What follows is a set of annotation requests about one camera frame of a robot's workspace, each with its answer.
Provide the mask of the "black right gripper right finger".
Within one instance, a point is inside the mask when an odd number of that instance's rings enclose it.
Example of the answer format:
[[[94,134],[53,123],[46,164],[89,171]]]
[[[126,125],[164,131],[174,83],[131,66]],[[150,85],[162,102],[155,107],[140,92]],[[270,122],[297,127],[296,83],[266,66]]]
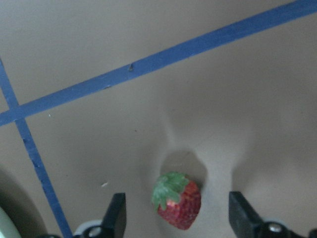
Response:
[[[228,196],[228,219],[237,238],[300,238],[287,226],[277,221],[265,221],[239,191]]]

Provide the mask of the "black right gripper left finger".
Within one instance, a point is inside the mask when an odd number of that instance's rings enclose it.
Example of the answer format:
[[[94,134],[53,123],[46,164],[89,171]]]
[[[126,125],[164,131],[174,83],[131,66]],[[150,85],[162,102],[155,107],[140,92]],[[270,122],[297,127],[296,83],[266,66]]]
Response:
[[[100,222],[86,222],[76,230],[75,238],[123,238],[126,230],[126,195],[115,193]]]

